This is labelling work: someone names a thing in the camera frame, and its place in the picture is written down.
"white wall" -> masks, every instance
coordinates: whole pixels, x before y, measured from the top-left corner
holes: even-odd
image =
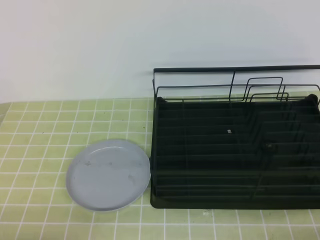
[[[319,0],[2,0],[0,102],[151,96],[159,67],[320,64],[319,9]]]

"black dish rack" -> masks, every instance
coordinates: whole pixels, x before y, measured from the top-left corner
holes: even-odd
[[[234,84],[237,72],[320,69],[320,65],[155,68],[151,205],[175,209],[319,209],[318,97],[290,96],[289,86]],[[233,73],[231,84],[155,87],[156,73]],[[232,97],[236,86],[243,96]],[[250,94],[276,86],[276,92]],[[166,98],[161,88],[228,87],[227,97]]]

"plate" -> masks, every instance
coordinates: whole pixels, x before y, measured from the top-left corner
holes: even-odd
[[[88,146],[72,161],[66,189],[80,206],[114,211],[138,199],[150,180],[145,152],[125,140],[107,140]]]

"black drip tray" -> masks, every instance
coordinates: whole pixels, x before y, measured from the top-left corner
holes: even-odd
[[[320,208],[317,97],[286,102],[157,99],[155,208]]]

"countertop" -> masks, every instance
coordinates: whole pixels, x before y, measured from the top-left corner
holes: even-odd
[[[88,211],[68,196],[70,162],[87,145],[106,139],[128,139],[149,156],[153,100],[8,107],[0,125],[1,240],[320,239],[320,210],[155,209],[149,188],[119,211]]]

